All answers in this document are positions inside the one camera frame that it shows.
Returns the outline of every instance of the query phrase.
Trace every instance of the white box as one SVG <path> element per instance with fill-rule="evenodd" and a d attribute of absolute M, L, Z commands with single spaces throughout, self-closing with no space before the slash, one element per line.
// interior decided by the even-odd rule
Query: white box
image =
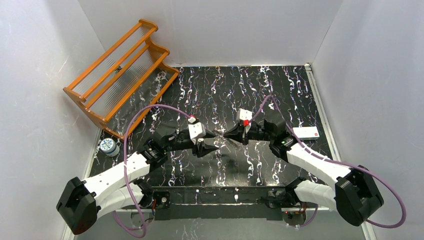
<path fill-rule="evenodd" d="M 318 128 L 316 126 L 303 126 L 303 127 L 293 127 L 294 134 L 300 140 L 315 140 L 320 137 Z"/>

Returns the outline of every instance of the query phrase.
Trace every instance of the cable connector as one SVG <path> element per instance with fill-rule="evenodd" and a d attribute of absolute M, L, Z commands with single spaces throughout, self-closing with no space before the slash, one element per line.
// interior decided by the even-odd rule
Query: cable connector
<path fill-rule="evenodd" d="M 190 115 L 190 118 L 188 119 L 188 122 L 191 123 L 191 124 L 195 123 L 196 122 L 195 116 Z"/>

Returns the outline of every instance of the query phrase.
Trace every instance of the black tabletop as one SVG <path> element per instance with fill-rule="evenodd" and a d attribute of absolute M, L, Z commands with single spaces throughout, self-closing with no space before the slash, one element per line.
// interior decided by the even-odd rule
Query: black tabletop
<path fill-rule="evenodd" d="M 209 130 L 224 132 L 236 124 L 238 109 L 256 112 L 264 97 L 274 94 L 290 126 L 318 127 L 320 138 L 307 144 L 331 157 L 303 66 L 181 67 L 179 70 L 179 77 L 162 96 L 161 104 L 194 115 Z M 144 98 L 137 101 L 148 104 Z M 275 107 L 268 102 L 265 110 L 271 111 Z M 260 122 L 263 118 L 261 113 L 256 121 Z M 174 121 L 180 129 L 187 129 L 187 120 L 183 116 L 168 109 L 152 109 L 130 136 L 128 153 L 135 152 L 155 128 L 168 121 Z M 111 136 L 103 132 L 100 139 L 108 137 Z M 123 142 L 114 139 L 121 148 L 119 155 L 108 157 L 97 151 L 90 176 L 100 174 L 123 160 Z M 219 150 L 202 158 L 193 156 L 191 150 L 171 152 L 170 160 L 162 168 L 146 176 L 147 182 L 164 187 L 270 187 L 284 186 L 299 176 L 317 181 L 305 170 L 275 157 L 267 142 L 250 141 L 249 145 L 243 146 L 219 135 L 205 141 Z"/>

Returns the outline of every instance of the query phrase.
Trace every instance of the metal frame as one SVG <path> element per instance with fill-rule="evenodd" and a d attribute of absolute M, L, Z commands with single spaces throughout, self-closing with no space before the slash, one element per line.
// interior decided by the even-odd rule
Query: metal frame
<path fill-rule="evenodd" d="M 314 74 L 312 72 L 311 64 L 306 63 L 304 66 L 305 66 L 306 74 L 307 74 L 307 77 L 308 77 L 309 85 L 311 86 L 313 97 L 315 99 L 315 104 L 318 108 L 318 113 L 319 113 L 319 116 L 321 118 L 321 122 L 322 122 L 322 125 L 323 125 L 323 128 L 324 128 L 325 136 L 327 138 L 328 145 L 330 146 L 332 158 L 333 158 L 333 160 L 340 162 L 341 161 L 340 154 L 339 154 L 339 151 L 337 149 L 337 146 L 336 146 L 336 143 L 335 143 L 335 140 L 334 140 L 334 136 L 333 136 L 333 133 L 331 131 L 330 124 L 328 122 L 327 115 L 326 115 L 326 112 L 324 110 L 324 106 L 323 106 L 322 101 L 321 101 L 321 97 L 320 97 L 320 94 L 319 94 L 319 91 L 318 91 L 318 88 L 317 88 L 316 80 L 315 80 Z M 94 162 L 94 153 L 96 152 L 97 144 L 98 144 L 99 139 L 100 139 L 100 132 L 101 131 L 99 129 L 96 141 L 94 143 L 94 147 L 93 147 L 94 150 L 93 150 L 93 153 L 91 155 L 92 157 L 89 160 L 89 164 L 87 166 L 87 170 L 85 172 L 84 178 L 89 177 L 91 167 L 92 167 L 93 162 Z M 282 208 L 281 209 L 282 212 L 293 211 L 293 210 L 294 210 L 294 208 Z M 306 210 L 308 212 L 311 212 L 315 209 L 314 208 L 308 208 Z M 318 210 L 319 211 L 329 211 L 329 208 L 328 207 L 319 207 Z M 132 212 L 132 211 L 134 211 L 134 210 L 133 209 L 120 209 L 119 210 L 119 212 Z M 364 234 L 366 240 L 377 240 L 371 224 L 369 224 L 368 222 L 364 222 L 361 225 L 361 227 L 362 227 L 362 231 L 363 231 L 363 234 Z M 62 240 L 74 240 L 74 239 L 75 239 L 75 235 L 71 232 L 69 227 L 65 226 L 65 231 L 63 233 Z"/>

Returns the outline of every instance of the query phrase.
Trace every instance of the wire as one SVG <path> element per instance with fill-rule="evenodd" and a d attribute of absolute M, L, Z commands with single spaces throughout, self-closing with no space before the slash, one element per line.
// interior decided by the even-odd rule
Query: wire
<path fill-rule="evenodd" d="M 149 221 L 149 220 L 154 220 L 155 218 L 154 217 L 150 217 L 150 218 L 147 218 L 146 219 L 146 222 L 147 221 Z M 140 229 L 142 229 L 142 226 L 143 226 L 143 223 L 141 224 L 141 226 L 139 226 L 139 227 L 126 227 L 128 230 L 131 230 L 131 231 L 135 231 L 135 230 L 140 230 Z"/>
<path fill-rule="evenodd" d="M 299 225 L 299 227 L 306 227 L 308 224 L 310 224 L 314 220 L 315 216 L 317 215 L 317 212 L 318 212 L 318 205 L 316 205 L 315 211 L 313 212 L 310 219 L 307 222 L 305 222 L 304 224 Z"/>
<path fill-rule="evenodd" d="M 153 200 L 153 197 L 152 197 L 150 203 L 147 206 L 141 205 L 141 208 L 146 209 L 146 208 L 150 207 L 153 204 L 153 201 L 154 200 Z"/>
<path fill-rule="evenodd" d="M 143 215 L 143 212 L 139 206 L 139 203 L 136 200 L 136 197 L 134 196 L 133 191 L 131 190 L 131 186 L 130 186 L 130 181 L 128 180 L 128 173 L 127 173 L 127 144 L 128 144 L 128 132 L 130 132 L 130 127 L 133 125 L 134 121 L 139 117 L 139 115 L 141 113 L 143 113 L 144 111 L 151 109 L 151 108 L 164 108 L 164 109 L 170 109 L 173 110 L 179 114 L 182 114 L 184 117 L 186 118 L 190 118 L 190 116 L 181 111 L 178 108 L 172 107 L 172 106 L 168 106 L 168 105 L 164 105 L 164 104 L 152 104 L 152 105 L 148 105 L 146 107 L 143 107 L 140 111 L 138 111 L 134 117 L 131 119 L 131 121 L 129 121 L 128 127 L 126 128 L 126 132 L 124 135 L 124 139 L 123 139 L 123 178 L 125 180 L 125 185 L 126 188 L 128 189 L 129 195 L 131 196 L 132 201 L 134 202 L 135 208 L 138 211 L 138 214 L 140 214 L 140 218 L 141 221 L 145 224 L 141 225 L 141 229 L 143 230 L 143 233 L 141 235 L 137 235 L 133 232 L 131 232 L 131 229 L 129 229 L 128 227 L 126 227 L 122 221 L 119 219 L 118 214 L 116 211 L 113 211 L 113 218 L 115 219 L 116 223 L 121 226 L 127 233 L 129 233 L 131 236 L 135 237 L 135 238 L 144 238 L 144 236 L 146 235 L 147 232 L 147 226 L 149 225 L 146 221 L 145 221 L 145 217 Z"/>
<path fill-rule="evenodd" d="M 297 213 L 299 214 L 299 213 L 301 213 L 301 211 L 302 211 L 302 209 L 304 208 L 304 203 L 303 202 L 301 202 L 300 203 L 300 209 L 299 209 L 299 211 L 297 211 Z"/>
<path fill-rule="evenodd" d="M 284 116 L 283 116 L 283 113 L 281 112 L 281 110 L 280 110 L 280 108 L 279 108 L 279 106 L 278 106 L 278 104 L 277 104 L 277 102 L 276 102 L 276 100 L 275 100 L 275 98 L 270 94 L 270 95 L 267 95 L 264 99 L 263 99 L 263 102 L 262 102 L 262 104 L 260 105 L 260 107 L 259 107 L 259 109 L 257 110 L 257 112 L 255 113 L 255 115 L 252 117 L 252 119 L 249 121 L 249 122 L 252 122 L 258 115 L 259 115 L 259 113 L 262 111 L 262 109 L 264 108 L 264 105 L 265 105 L 265 103 L 267 102 L 267 100 L 269 99 L 269 98 L 272 98 L 272 102 L 275 104 L 275 108 L 278 110 L 278 112 L 281 114 L 281 117 L 282 117 L 282 119 L 284 119 Z M 395 191 L 395 189 L 393 189 L 393 187 L 388 183 L 388 182 L 386 182 L 384 179 L 382 179 L 380 176 L 378 176 L 377 174 L 375 174 L 375 173 L 373 173 L 373 172 L 371 172 L 371 171 L 368 171 L 368 170 L 366 170 L 366 169 L 364 169 L 364 168 L 361 168 L 361 167 L 359 167 L 359 166 L 356 166 L 356 165 L 354 165 L 354 164 L 351 164 L 351 163 L 347 163 L 347 162 L 340 162 L 340 161 L 335 161 L 335 160 L 332 160 L 332 159 L 330 159 L 330 158 L 328 158 L 328 157 L 322 157 L 322 156 L 320 156 L 320 155 L 318 155 L 318 154 L 316 154 L 315 153 L 315 151 L 314 150 L 312 150 L 312 149 L 309 149 L 309 147 L 305 144 L 305 143 L 303 143 L 299 138 L 298 138 L 298 136 L 295 134 L 295 132 L 293 131 L 293 129 L 289 126 L 289 124 L 286 122 L 285 123 L 285 125 L 286 125 L 286 127 L 287 127 L 287 129 L 290 131 L 290 133 L 294 136 L 294 138 L 297 140 L 297 142 L 300 144 L 300 146 L 302 146 L 303 147 L 303 149 L 307 152 L 307 153 L 309 153 L 309 154 L 311 154 L 312 156 L 314 156 L 315 158 L 317 158 L 317 159 L 320 159 L 320 160 L 323 160 L 323 161 L 325 161 L 325 162 L 328 162 L 328 163 L 332 163 L 332 164 L 338 164 L 338 165 L 342 165 L 342 166 L 346 166 L 346 167 L 349 167 L 349 168 L 353 168 L 353 169 L 356 169 L 356 170 L 358 170 L 358 171 L 361 171 L 361 172 L 363 172 L 363 173 L 366 173 L 366 174 L 368 174 L 368 175 L 370 175 L 370 176 L 372 176 L 373 178 L 375 178 L 375 179 L 377 179 L 380 183 L 382 183 L 393 195 L 394 195 L 394 197 L 397 199 L 397 201 L 399 202 L 399 205 L 400 205 L 400 208 L 401 208 L 401 210 L 402 210 L 402 216 L 401 216 L 401 218 L 400 218 L 400 220 L 399 220 L 399 222 L 398 223 L 395 223 L 395 224 L 392 224 L 392 225 L 385 225 L 385 224 L 381 224 L 381 223 L 377 223 L 377 222 L 374 222 L 374 221 L 371 221 L 371 220 L 369 220 L 369 219 L 367 219 L 366 221 L 368 222 L 368 223 L 370 223 L 370 224 L 372 224 L 372 225 L 375 225 L 375 226 L 377 226 L 377 227 L 380 227 L 380 228 L 386 228 L 386 229 L 395 229 L 395 228 L 398 228 L 398 227 L 400 227 L 402 224 L 404 224 L 405 223 L 405 220 L 406 220 L 406 218 L 407 218 L 407 209 L 406 209 L 406 207 L 405 207 L 405 204 L 404 204 L 404 201 L 401 199 L 401 196 Z M 315 214 L 317 213 L 317 211 L 318 211 L 318 206 L 316 206 L 316 208 L 315 208 L 315 212 L 314 212 L 314 215 L 312 216 L 312 218 L 311 218 L 311 220 L 309 220 L 308 221 L 308 223 L 306 224 L 303 224 L 303 225 L 300 225 L 300 227 L 303 227 L 303 226 L 306 226 L 306 225 L 308 225 L 313 219 L 314 219 L 314 217 L 315 217 Z"/>
<path fill-rule="evenodd" d="M 154 200 L 153 207 L 151 207 L 151 214 L 153 214 L 153 217 L 155 216 L 155 207 L 156 207 L 156 199 Z"/>

